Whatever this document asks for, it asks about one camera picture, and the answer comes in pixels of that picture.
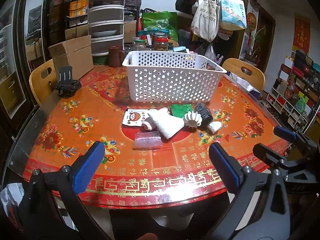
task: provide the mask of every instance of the hanging fan decoration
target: hanging fan decoration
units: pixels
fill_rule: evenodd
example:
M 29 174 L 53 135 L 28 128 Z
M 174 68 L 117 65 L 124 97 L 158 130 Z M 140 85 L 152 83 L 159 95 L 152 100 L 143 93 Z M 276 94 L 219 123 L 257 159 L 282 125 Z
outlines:
M 250 34 L 248 39 L 248 46 L 249 46 L 251 41 L 251 33 L 257 28 L 257 18 L 252 12 L 249 12 L 247 14 L 247 27 L 250 29 Z

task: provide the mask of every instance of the red poster with gold text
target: red poster with gold text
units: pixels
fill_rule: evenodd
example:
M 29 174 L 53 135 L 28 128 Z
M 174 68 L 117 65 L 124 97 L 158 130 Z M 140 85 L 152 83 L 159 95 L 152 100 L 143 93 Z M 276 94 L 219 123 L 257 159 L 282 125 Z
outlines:
M 305 53 L 309 53 L 310 47 L 310 19 L 295 15 L 294 18 L 294 37 L 292 50 L 302 49 Z

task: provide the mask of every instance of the door handle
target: door handle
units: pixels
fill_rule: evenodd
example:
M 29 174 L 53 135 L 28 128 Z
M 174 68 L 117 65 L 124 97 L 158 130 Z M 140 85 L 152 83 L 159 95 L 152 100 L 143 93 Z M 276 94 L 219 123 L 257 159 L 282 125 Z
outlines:
M 11 88 L 14 85 L 14 83 L 15 81 L 12 82 L 12 84 L 8 87 L 8 89 Z

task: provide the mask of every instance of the green bag with logo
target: green bag with logo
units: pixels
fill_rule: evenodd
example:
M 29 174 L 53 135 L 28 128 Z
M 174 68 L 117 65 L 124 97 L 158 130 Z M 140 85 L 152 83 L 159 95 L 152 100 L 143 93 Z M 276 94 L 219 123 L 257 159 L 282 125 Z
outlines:
M 142 26 L 147 30 L 168 30 L 172 40 L 178 42 L 178 16 L 176 12 L 142 13 Z

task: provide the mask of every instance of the glass tabletop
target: glass tabletop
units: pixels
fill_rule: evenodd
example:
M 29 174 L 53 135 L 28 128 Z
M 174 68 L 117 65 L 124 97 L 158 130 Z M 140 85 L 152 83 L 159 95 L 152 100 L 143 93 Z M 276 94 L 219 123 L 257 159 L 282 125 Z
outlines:
M 96 66 L 81 83 L 71 98 L 60 98 L 54 91 L 42 104 L 19 137 L 8 167 L 29 180 L 34 169 L 57 171 L 101 141 L 105 158 L 86 192 L 79 195 L 84 203 L 154 208 L 199 201 L 226 190 L 208 156 L 213 142 L 255 171 L 268 168 L 252 153 L 256 143 L 278 153 L 289 146 L 273 135 L 278 123 L 271 114 L 228 76 L 221 78 L 207 104 L 214 121 L 223 125 L 216 134 L 184 127 L 163 147 L 149 151 L 133 149 L 134 134 L 142 128 L 122 125 L 124 112 L 170 108 L 172 103 L 132 101 L 123 67 Z

